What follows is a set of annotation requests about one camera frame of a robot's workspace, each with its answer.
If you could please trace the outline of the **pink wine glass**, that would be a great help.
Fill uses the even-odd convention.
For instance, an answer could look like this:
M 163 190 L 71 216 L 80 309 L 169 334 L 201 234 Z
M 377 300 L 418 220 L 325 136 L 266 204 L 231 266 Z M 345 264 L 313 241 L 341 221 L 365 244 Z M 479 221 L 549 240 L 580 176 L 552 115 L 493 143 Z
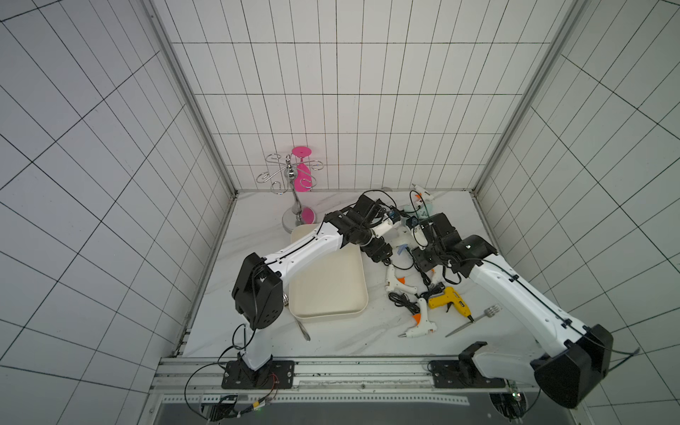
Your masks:
M 291 151 L 291 154 L 296 160 L 296 165 L 294 166 L 295 177 L 292 180 L 293 195 L 295 198 L 292 212 L 295 215 L 296 224 L 298 226 L 315 223 L 315 212 L 310 207 L 302 205 L 299 199 L 299 193 L 311 191 L 313 186 L 311 170 L 305 162 L 311 153 L 311 149 L 306 146 L 297 146 Z

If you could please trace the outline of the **white glue gun corner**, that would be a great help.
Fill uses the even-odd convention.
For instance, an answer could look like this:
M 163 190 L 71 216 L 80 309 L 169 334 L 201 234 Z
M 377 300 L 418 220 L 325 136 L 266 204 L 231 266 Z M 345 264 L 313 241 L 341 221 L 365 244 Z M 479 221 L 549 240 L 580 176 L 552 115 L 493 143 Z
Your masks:
M 433 203 L 434 197 L 426 189 L 416 183 L 413 183 L 412 187 L 417 205 L 431 205 Z

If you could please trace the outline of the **silver fork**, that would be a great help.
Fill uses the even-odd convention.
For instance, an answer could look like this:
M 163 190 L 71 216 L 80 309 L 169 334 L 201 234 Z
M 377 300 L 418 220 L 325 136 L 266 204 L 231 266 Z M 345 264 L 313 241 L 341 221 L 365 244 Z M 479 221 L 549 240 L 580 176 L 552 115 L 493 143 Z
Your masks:
M 292 310 L 290 309 L 290 298 L 289 298 L 289 296 L 288 296 L 287 293 L 283 294 L 283 306 L 284 306 L 284 307 L 286 308 L 286 310 L 292 315 L 292 317 L 293 317 L 293 319 L 294 319 L 294 322 L 295 322 L 295 324 L 297 324 L 297 326 L 298 326 L 300 332 L 302 333 L 302 336 L 303 336 L 304 340 L 306 340 L 306 342 L 310 342 L 310 341 L 311 341 L 311 336 L 310 336 L 309 333 L 307 332 L 305 326 L 304 326 L 303 323 L 297 318 L 297 316 L 296 316 L 294 313 L 292 313 Z
M 494 315 L 498 314 L 502 310 L 502 307 L 500 305 L 493 305 L 488 308 L 486 308 L 483 313 L 477 317 L 474 317 L 472 322 L 466 323 L 458 327 L 457 329 L 449 332 L 446 337 L 449 338 L 450 336 L 453 336 L 459 332 L 462 332 L 463 330 L 471 327 L 473 324 L 479 322 L 480 320 L 486 319 L 486 318 L 492 318 Z

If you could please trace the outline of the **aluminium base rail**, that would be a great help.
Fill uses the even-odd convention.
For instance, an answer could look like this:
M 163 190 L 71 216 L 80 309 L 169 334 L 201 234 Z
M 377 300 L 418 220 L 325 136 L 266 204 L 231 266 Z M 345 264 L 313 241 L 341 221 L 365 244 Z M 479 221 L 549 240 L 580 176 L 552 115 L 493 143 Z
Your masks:
M 350 357 L 290 358 L 295 361 L 291 389 L 223 390 L 221 382 L 229 361 L 207 358 L 163 359 L 152 380 L 151 393 L 163 402 L 216 405 L 221 400 L 251 404 L 260 398 L 274 403 L 292 402 L 435 402 L 467 405 L 467 395 L 508 394 L 514 398 L 538 393 L 536 385 L 506 381 L 501 390 L 437 389 L 428 371 L 430 361 L 455 357 Z

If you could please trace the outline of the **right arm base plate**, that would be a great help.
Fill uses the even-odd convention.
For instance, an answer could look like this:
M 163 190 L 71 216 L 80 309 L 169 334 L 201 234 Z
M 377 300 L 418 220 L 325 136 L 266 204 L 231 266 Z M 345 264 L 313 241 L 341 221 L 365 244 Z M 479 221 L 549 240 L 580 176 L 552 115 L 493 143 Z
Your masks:
M 482 376 L 470 361 L 430 361 L 428 371 L 437 389 L 501 390 L 506 387 L 503 379 Z

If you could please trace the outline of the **silver fork right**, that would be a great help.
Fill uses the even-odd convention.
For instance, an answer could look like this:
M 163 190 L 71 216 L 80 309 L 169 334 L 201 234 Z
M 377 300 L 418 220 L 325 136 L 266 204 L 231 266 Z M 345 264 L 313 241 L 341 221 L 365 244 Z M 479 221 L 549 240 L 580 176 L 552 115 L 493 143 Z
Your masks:
M 450 336 L 453 336 L 459 332 L 462 332 L 463 330 L 471 327 L 473 324 L 479 322 L 480 320 L 486 319 L 486 318 L 492 318 L 494 315 L 498 314 L 502 310 L 502 307 L 500 305 L 493 305 L 488 308 L 486 308 L 483 313 L 477 317 L 474 317 L 472 322 L 466 323 L 458 327 L 457 329 L 449 332 L 446 337 L 449 338 Z

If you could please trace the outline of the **white glue gun orange trigger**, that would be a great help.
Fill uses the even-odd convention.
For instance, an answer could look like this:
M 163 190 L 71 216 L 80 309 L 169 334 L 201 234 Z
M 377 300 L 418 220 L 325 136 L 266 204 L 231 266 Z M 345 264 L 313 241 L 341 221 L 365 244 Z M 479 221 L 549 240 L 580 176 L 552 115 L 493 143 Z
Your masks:
M 420 308 L 420 313 L 414 316 L 416 325 L 400 334 L 400 338 L 419 338 L 420 336 L 426 336 L 437 331 L 437 324 L 432 322 L 429 317 L 428 301 L 421 297 L 418 299 L 417 304 Z

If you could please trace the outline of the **chrome cup holder stand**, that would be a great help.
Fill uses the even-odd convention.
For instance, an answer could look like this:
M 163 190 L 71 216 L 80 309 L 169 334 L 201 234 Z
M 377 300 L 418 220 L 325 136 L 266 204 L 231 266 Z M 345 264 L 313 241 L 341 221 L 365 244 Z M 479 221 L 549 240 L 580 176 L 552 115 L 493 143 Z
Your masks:
M 317 180 L 316 180 L 315 176 L 313 175 L 313 171 L 324 170 L 324 164 L 320 160 L 311 159 L 311 155 L 305 160 L 305 162 L 311 170 L 311 175 L 313 177 L 312 189 L 314 189 L 315 186 L 317 185 Z M 291 154 L 291 152 L 290 152 L 290 154 L 288 154 L 286 156 L 283 156 L 283 155 L 278 154 L 278 153 L 271 153 L 271 154 L 268 154 L 267 157 L 265 157 L 265 163 L 268 166 L 276 166 L 276 171 L 274 171 L 272 173 L 270 173 L 269 171 L 263 172 L 262 174 L 260 174 L 256 178 L 256 183 L 257 184 L 269 183 L 270 184 L 270 190 L 274 194 L 283 195 L 285 193 L 291 193 L 292 196 L 293 196 L 292 206 L 283 214 L 283 217 L 282 217 L 283 228 L 290 234 L 293 230 L 295 230 L 295 228 L 302 226 L 302 225 L 298 226 L 296 224 L 296 218 L 295 218 L 295 215 L 292 212 L 292 207 L 294 207 L 294 204 L 295 204 L 295 198 L 294 198 L 294 195 L 293 195 L 292 180 L 295 177 L 294 166 L 296 165 L 296 160 L 293 157 L 293 155 Z M 317 216 L 316 216 L 316 213 L 315 213 L 314 224 L 316 222 L 317 222 Z

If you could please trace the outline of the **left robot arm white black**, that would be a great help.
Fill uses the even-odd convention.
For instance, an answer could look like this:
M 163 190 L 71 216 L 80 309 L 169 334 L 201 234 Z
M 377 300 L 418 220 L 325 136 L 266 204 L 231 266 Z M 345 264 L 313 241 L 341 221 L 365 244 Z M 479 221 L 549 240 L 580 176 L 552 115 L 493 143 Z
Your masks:
M 232 298 L 251 336 L 239 348 L 239 359 L 251 372 L 260 372 L 273 359 L 271 337 L 266 328 L 283 311 L 283 295 L 290 279 L 322 257 L 347 244 L 361 248 L 374 262 L 392 255 L 384 235 L 400 224 L 400 215 L 379 207 L 362 215 L 352 208 L 329 212 L 315 231 L 288 247 L 261 257 L 248 255 L 240 268 Z

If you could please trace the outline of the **yellow glue gun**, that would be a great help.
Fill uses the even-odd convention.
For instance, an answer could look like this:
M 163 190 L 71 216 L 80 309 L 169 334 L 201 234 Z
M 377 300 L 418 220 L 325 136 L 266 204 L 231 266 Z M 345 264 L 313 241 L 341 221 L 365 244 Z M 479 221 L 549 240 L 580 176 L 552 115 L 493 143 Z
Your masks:
M 430 309 L 436 309 L 441 306 L 446 306 L 447 308 L 453 307 L 460 315 L 470 322 L 475 321 L 468 304 L 453 287 L 446 287 L 440 294 L 429 298 L 428 307 Z

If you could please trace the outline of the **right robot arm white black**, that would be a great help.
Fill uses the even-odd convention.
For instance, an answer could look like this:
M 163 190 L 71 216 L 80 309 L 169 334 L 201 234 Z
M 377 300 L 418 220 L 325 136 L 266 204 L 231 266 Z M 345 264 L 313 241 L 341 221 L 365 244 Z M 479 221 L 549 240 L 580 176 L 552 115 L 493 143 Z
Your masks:
M 577 407 L 607 376 L 612 334 L 556 306 L 480 236 L 450 246 L 430 242 L 414 251 L 414 260 L 422 270 L 441 266 L 485 288 L 533 337 L 530 344 L 509 338 L 508 348 L 499 342 L 469 345 L 458 356 L 465 376 L 536 385 L 565 408 Z

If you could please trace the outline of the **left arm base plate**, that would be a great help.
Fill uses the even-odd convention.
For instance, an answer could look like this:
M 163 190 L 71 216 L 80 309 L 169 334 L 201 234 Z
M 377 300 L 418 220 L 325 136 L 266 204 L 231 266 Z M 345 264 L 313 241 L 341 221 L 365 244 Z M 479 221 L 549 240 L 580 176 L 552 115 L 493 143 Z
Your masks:
M 275 388 L 288 390 L 293 386 L 295 361 L 271 359 L 262 368 L 253 371 L 246 363 L 229 361 L 221 382 L 223 390 L 263 390 Z

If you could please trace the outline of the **silver fork left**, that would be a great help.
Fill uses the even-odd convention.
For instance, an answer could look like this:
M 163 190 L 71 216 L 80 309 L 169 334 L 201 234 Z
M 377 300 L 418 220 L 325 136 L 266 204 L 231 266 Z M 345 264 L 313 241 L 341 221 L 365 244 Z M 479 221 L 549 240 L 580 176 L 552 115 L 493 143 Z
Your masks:
M 294 322 L 295 322 L 295 324 L 297 324 L 297 326 L 298 326 L 300 332 L 302 333 L 302 336 L 303 336 L 304 340 L 306 340 L 306 342 L 310 342 L 310 341 L 311 341 L 311 336 L 310 336 L 309 333 L 307 332 L 305 326 L 304 326 L 303 323 L 297 318 L 297 316 L 296 316 L 294 313 L 292 313 L 292 310 L 290 309 L 290 298 L 289 298 L 289 296 L 288 296 L 287 293 L 283 294 L 283 306 L 284 306 L 284 307 L 286 308 L 286 310 L 292 315 L 292 317 L 293 317 L 293 319 L 294 319 Z

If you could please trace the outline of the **cream plastic storage box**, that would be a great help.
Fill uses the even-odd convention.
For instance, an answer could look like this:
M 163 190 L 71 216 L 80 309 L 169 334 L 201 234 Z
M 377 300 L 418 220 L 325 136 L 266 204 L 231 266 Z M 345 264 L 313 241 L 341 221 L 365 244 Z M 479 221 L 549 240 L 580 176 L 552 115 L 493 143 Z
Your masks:
M 287 295 L 290 312 L 301 322 L 360 315 L 368 306 L 361 250 L 348 244 L 315 260 L 293 276 Z

